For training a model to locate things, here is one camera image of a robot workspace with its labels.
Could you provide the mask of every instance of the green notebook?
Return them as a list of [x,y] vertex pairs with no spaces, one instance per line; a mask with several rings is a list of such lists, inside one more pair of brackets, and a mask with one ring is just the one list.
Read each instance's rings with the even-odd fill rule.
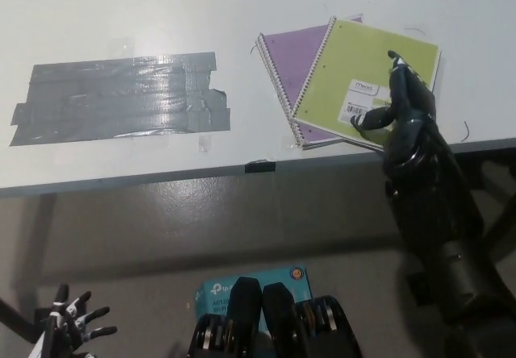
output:
[[436,45],[333,18],[293,108],[293,118],[348,142],[381,148],[389,129],[370,131],[365,139],[350,119],[390,104],[388,50],[399,53],[433,89],[440,57]]

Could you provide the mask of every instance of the robotic arm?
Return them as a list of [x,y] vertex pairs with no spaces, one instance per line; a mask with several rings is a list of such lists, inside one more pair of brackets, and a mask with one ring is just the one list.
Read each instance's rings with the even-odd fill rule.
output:
[[395,123],[384,146],[385,192],[451,328],[447,356],[516,356],[516,301],[484,249],[483,220],[437,128],[434,96],[397,53],[389,57],[392,105],[352,123],[358,131]]

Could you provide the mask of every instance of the tape strip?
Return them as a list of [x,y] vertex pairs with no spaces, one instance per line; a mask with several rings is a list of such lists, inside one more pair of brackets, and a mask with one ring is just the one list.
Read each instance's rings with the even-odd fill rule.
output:
[[211,149],[211,135],[199,136],[199,152],[208,152]]
[[37,65],[11,146],[227,131],[215,68],[214,53]]

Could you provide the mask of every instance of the wire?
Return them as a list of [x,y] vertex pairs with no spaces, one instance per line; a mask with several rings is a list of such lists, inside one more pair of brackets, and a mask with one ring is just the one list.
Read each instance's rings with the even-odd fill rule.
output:
[[468,124],[466,123],[466,121],[464,120],[464,125],[466,126],[466,130],[468,130],[468,134],[466,135],[466,137],[464,139],[462,139],[460,142],[464,142],[468,137],[469,137],[469,127],[468,127]]

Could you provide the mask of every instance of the barcode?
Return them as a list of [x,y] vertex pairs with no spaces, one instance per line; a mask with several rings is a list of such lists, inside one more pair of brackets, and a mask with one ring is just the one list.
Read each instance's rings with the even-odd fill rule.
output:
[[361,108],[359,106],[347,106],[346,107],[346,112],[348,112],[349,114],[365,114],[368,110],[366,110],[365,108]]

